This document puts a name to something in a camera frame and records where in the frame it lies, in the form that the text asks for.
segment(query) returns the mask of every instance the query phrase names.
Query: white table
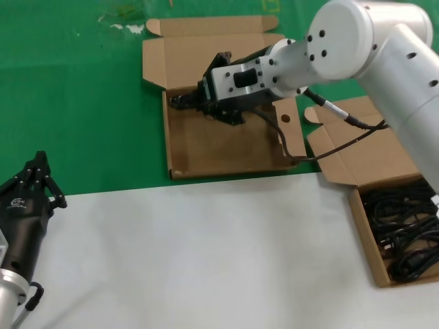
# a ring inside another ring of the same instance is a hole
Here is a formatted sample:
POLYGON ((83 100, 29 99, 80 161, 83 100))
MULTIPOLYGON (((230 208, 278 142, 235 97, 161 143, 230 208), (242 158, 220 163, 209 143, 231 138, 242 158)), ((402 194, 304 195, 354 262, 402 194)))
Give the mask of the white table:
POLYGON ((71 196, 22 328, 437 326, 439 284, 375 287, 347 193, 308 174, 71 196))

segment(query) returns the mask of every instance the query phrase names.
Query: cardboard box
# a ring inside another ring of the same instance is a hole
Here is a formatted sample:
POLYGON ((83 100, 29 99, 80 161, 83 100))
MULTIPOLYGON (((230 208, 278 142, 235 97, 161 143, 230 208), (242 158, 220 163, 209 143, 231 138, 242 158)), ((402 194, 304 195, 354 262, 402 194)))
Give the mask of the cardboard box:
MULTIPOLYGON (((197 85, 217 53, 231 51, 236 60, 281 40, 280 34, 264 33, 277 25, 275 16, 147 21, 148 31, 161 38, 143 42, 143 78, 166 89, 163 115, 167 164, 173 179, 293 167, 277 133, 253 114, 246 113, 246 123, 233 127, 195 110, 168 106, 171 97, 197 85)), ((263 110, 274 119, 283 118, 278 122, 288 149, 295 156, 305 156, 295 100, 277 101, 263 110)))
MULTIPOLYGON (((370 125, 383 118, 368 97, 335 102, 337 106, 370 125)), ((316 156, 339 147, 365 131, 352 127, 324 108, 308 108, 309 121, 322 124, 308 135, 316 156)), ((354 186, 349 197, 353 218, 366 254, 370 270, 378 287, 400 287, 439 281, 439 266, 434 266, 420 280, 408 284, 393 282, 388 273, 388 261, 381 257, 364 211, 361 196, 372 190, 403 186, 422 178, 413 160, 408 156, 394 132, 380 130, 354 145, 319 160, 325 178, 333 183, 354 186)))

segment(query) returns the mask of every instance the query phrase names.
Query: box lid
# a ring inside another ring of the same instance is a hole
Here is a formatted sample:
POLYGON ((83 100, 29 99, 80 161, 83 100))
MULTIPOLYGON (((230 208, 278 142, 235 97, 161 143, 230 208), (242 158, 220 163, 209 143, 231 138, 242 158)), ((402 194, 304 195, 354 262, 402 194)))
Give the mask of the box lid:
MULTIPOLYGON (((369 97, 347 99, 335 104, 369 125, 376 125, 383 119, 369 97)), ((307 137, 316 156, 365 132, 348 125, 319 106, 306 109, 305 116, 314 123, 322 124, 307 137)), ((323 158, 318 163, 328 181, 354 186, 419 173, 391 129, 374 132, 364 140, 323 158)))
POLYGON ((275 16, 149 19, 148 31, 162 38, 143 41, 143 78, 166 89, 196 86, 217 53, 239 59, 281 40, 264 34, 277 25, 275 16))

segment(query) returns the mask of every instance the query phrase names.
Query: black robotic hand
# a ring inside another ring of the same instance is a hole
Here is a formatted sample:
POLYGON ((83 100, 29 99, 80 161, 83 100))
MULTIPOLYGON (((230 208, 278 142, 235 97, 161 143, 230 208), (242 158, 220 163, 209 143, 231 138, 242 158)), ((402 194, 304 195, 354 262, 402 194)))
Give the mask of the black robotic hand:
POLYGON ((8 242, 0 268, 31 282, 49 218, 55 208, 66 207, 64 193, 50 177, 46 153, 38 151, 22 171, 0 186, 0 230, 8 242))

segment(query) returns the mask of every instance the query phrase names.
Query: green floor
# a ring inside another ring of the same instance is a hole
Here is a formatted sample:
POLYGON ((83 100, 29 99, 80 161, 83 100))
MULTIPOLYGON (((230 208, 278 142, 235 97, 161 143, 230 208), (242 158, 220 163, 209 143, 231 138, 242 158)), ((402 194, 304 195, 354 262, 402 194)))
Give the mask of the green floor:
MULTIPOLYGON (((174 0, 170 8, 168 0, 1 1, 0 182, 44 149, 66 194, 181 184, 167 177, 160 90, 142 82, 141 43, 149 36, 111 25, 275 14, 277 32, 302 38, 325 2, 174 0)), ((439 0, 416 2, 438 31, 439 0)), ((354 81, 315 90, 331 100, 363 95, 354 81)), ((310 103, 299 97, 298 105, 302 112, 310 103)), ((311 129, 303 123, 304 135, 311 129)), ((302 164, 291 173, 317 170, 302 164)))

